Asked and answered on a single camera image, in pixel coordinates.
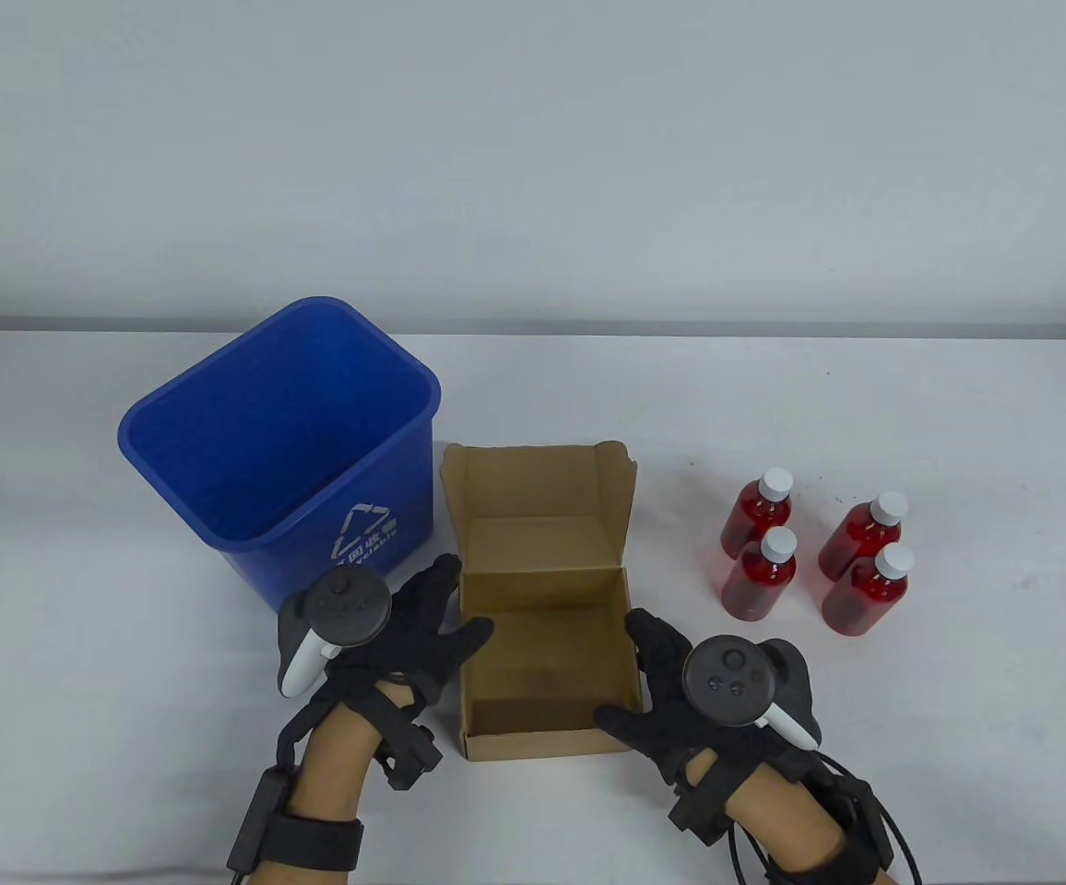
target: blue trash bin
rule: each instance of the blue trash bin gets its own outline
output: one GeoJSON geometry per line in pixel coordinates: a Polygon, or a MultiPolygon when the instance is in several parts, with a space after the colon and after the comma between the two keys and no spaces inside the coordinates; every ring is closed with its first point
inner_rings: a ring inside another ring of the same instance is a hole
{"type": "Polygon", "coordinates": [[[432,532],[439,381],[314,297],[132,405],[119,449],[271,608],[334,565],[384,575],[432,532]]]}

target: red liquid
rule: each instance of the red liquid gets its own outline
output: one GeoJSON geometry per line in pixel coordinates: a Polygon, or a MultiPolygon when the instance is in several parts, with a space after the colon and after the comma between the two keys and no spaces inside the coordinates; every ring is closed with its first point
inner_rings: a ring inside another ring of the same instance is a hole
{"type": "Polygon", "coordinates": [[[753,541],[742,549],[741,560],[722,588],[722,606],[739,621],[761,621],[794,577],[794,556],[786,563],[773,563],[753,541]]]}
{"type": "Polygon", "coordinates": [[[840,581],[849,566],[862,557],[878,554],[886,544],[901,538],[901,522],[883,526],[870,513],[870,502],[857,504],[847,514],[837,531],[820,548],[820,572],[829,581],[840,581]]]}
{"type": "Polygon", "coordinates": [[[891,581],[873,560],[857,560],[853,568],[833,585],[820,607],[824,623],[845,637],[860,637],[905,595],[905,578],[891,581]]]}
{"type": "Polygon", "coordinates": [[[781,501],[766,500],[758,493],[758,480],[748,483],[739,493],[734,510],[722,529],[722,549],[731,560],[737,560],[742,548],[752,541],[761,541],[766,530],[776,526],[787,526],[791,518],[791,498],[781,501]]]}

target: white bottle cap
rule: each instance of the white bottle cap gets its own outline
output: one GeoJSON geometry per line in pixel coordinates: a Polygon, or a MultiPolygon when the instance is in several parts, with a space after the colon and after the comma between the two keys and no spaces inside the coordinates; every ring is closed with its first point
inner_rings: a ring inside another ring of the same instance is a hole
{"type": "Polygon", "coordinates": [[[770,528],[762,535],[762,543],[758,547],[762,548],[762,554],[775,565],[782,565],[795,556],[795,532],[782,526],[770,528]]]}
{"type": "Polygon", "coordinates": [[[778,504],[778,501],[791,494],[793,485],[795,485],[795,480],[790,472],[781,467],[772,467],[758,480],[758,494],[778,504]]]}
{"type": "Polygon", "coordinates": [[[886,544],[874,557],[873,564],[884,577],[900,581],[914,568],[914,552],[905,544],[886,544]]]}
{"type": "Polygon", "coordinates": [[[870,515],[882,526],[898,526],[909,514],[909,501],[904,494],[882,493],[870,501],[870,515]]]}

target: gloved hand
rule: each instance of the gloved hand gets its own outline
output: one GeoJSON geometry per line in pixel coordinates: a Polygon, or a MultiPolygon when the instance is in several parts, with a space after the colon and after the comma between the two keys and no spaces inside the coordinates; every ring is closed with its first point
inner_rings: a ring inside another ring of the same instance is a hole
{"type": "Polygon", "coordinates": [[[374,724],[381,729],[390,719],[390,711],[382,707],[389,701],[374,688],[383,679],[413,688],[414,704],[402,708],[407,721],[439,699],[450,678],[483,648],[495,628],[489,618],[478,616],[457,630],[439,632],[448,599],[458,586],[461,569],[457,556],[443,553],[436,558],[431,568],[415,575],[393,595],[389,623],[372,641],[343,648],[327,663],[325,681],[279,735],[280,767],[292,767],[296,742],[342,701],[351,707],[356,705],[364,715],[368,713],[370,721],[376,709],[382,721],[374,724]]]}
{"type": "Polygon", "coordinates": [[[595,725],[656,762],[665,784],[684,783],[685,763],[706,749],[739,770],[743,779],[761,762],[789,750],[787,741],[770,728],[716,725],[689,704],[680,674],[693,644],[672,624],[644,609],[632,609],[625,627],[639,649],[639,669],[647,675],[652,708],[632,712],[599,707],[595,725]]]}
{"type": "Polygon", "coordinates": [[[341,649],[324,667],[327,681],[320,691],[359,694],[381,679],[401,674],[414,690],[415,715],[439,699],[439,691],[483,648],[495,628],[490,618],[478,616],[453,632],[439,632],[462,568],[461,558],[443,553],[431,568],[406,581],[393,595],[386,627],[365,645],[341,649]]]}

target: black glove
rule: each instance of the black glove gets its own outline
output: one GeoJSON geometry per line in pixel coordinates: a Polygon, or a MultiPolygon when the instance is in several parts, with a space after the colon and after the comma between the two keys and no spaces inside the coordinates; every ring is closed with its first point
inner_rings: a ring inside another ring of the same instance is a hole
{"type": "Polygon", "coordinates": [[[652,709],[630,712],[621,707],[599,707],[595,725],[656,762],[665,784],[688,786],[685,763],[706,749],[717,753],[740,784],[761,762],[790,750],[790,744],[770,728],[716,725],[689,704],[680,674],[693,644],[672,624],[644,609],[632,609],[625,626],[639,649],[639,669],[647,675],[652,709]]]}
{"type": "Polygon", "coordinates": [[[422,771],[439,761],[431,731],[410,725],[427,705],[435,704],[453,675],[491,638],[495,625],[478,616],[461,628],[440,633],[448,599],[458,586],[462,564],[457,556],[443,553],[431,568],[406,581],[393,595],[389,623],[372,641],[341,649],[324,667],[327,678],[308,705],[279,734],[278,765],[294,765],[294,745],[340,703],[366,717],[382,733],[377,759],[397,789],[406,789],[422,771]],[[414,704],[400,711],[377,691],[376,683],[402,682],[414,690],[414,704]],[[426,735],[426,741],[418,731],[426,735]],[[404,756],[414,765],[404,766],[404,756]],[[398,763],[390,767],[389,759],[398,763]]]}

